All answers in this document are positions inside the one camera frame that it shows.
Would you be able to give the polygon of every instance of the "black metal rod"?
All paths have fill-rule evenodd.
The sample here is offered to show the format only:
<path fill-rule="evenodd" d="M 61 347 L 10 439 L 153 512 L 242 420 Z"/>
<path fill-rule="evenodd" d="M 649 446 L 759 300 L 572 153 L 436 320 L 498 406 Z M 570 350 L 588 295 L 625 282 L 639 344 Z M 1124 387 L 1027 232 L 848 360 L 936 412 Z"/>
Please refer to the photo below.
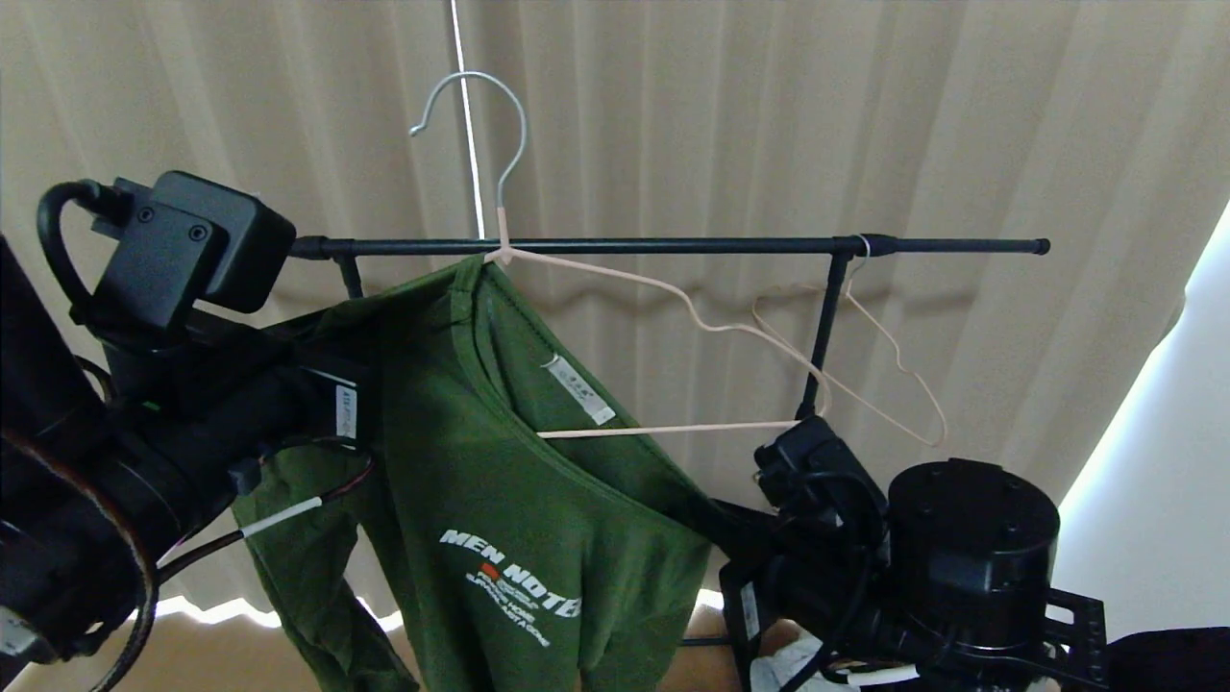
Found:
<path fill-rule="evenodd" d="M 354 261 L 354 254 L 336 254 L 333 261 L 342 269 L 347 297 L 363 297 L 363 277 L 359 275 L 359 263 Z"/>
<path fill-rule="evenodd" d="M 841 281 L 845 280 L 846 264 L 851 257 L 852 254 L 833 254 L 833 261 L 829 262 L 829 278 L 824 285 L 824 302 L 820 306 L 820 324 L 815 329 L 815 342 L 812 345 L 812 365 L 818 371 L 824 370 L 824 355 L 829 349 L 829 336 L 833 334 L 833 321 L 838 315 Z M 795 420 L 803 420 L 815 413 L 815 392 L 819 385 L 812 374 L 807 374 L 803 401 L 795 412 Z"/>
<path fill-rule="evenodd" d="M 894 252 L 1017 252 L 1044 254 L 1050 241 L 999 238 L 921 238 L 866 234 L 835 237 L 558 237 L 525 238 L 514 243 L 544 254 L 866 254 Z M 357 240 L 306 236 L 295 240 L 292 257 L 328 259 L 368 254 L 476 254 L 499 241 L 488 240 Z"/>

